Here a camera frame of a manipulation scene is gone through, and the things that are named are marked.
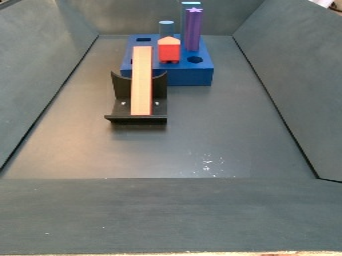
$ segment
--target toy block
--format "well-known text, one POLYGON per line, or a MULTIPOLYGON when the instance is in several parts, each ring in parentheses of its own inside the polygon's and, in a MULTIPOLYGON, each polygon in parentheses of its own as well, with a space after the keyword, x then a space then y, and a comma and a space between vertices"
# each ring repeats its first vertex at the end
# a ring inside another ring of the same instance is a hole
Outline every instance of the toy block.
POLYGON ((196 7, 200 8, 201 4, 200 2, 181 2, 180 5, 180 40, 183 43, 184 37, 185 37, 185 10, 196 7))
POLYGON ((203 9, 192 7, 185 10, 184 46, 187 51, 199 50, 203 9))
POLYGON ((152 74, 159 76, 167 71, 168 86, 209 86, 213 75, 213 64, 207 51, 203 38, 199 39, 199 50, 187 51, 180 44, 180 60, 177 63, 160 63, 157 57, 157 40, 159 34, 136 34, 131 35, 127 40, 125 54, 120 66, 120 74, 124 77, 132 76, 132 47, 152 46, 152 74))
POLYGON ((157 40, 157 57, 161 63, 177 63, 180 60, 180 40, 173 37, 164 37, 157 40))
POLYGON ((173 36, 175 32, 175 22, 171 20, 159 21, 159 35, 160 38, 167 36, 173 36))
POLYGON ((135 46, 132 54, 131 115, 151 115, 152 46, 135 46))

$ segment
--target star shape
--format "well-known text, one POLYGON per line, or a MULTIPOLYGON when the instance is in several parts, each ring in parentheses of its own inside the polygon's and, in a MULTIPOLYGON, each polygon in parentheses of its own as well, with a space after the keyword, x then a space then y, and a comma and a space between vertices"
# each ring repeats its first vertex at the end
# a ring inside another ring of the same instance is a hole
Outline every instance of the star shape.
POLYGON ((189 11, 189 12, 201 12, 203 9, 199 9, 199 8, 196 8, 196 7, 192 7, 191 9, 187 9, 187 11, 189 11))

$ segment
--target purple cylinder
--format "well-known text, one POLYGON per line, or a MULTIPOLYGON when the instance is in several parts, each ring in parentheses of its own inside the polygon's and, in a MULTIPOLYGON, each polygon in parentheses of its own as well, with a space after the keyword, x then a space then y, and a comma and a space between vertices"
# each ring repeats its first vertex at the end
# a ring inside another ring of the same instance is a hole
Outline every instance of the purple cylinder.
POLYGON ((203 9, 191 8, 185 11, 185 40, 184 47, 187 51, 199 50, 200 27, 203 9))

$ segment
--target black holder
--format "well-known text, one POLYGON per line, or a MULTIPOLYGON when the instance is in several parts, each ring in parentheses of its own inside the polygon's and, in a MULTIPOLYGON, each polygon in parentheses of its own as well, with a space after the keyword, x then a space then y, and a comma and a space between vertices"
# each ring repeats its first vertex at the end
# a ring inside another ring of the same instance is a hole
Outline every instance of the black holder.
POLYGON ((117 124, 167 123, 167 72, 152 78, 152 114, 131 115, 131 78, 111 72, 115 92, 112 114, 104 118, 117 124))

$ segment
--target wooden stick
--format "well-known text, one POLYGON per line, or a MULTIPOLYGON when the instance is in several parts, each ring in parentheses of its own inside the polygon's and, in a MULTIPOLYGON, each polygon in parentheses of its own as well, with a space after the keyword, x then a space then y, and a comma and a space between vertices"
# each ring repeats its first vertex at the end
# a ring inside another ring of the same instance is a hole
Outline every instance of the wooden stick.
POLYGON ((152 46, 132 53, 131 115, 152 114, 152 46))

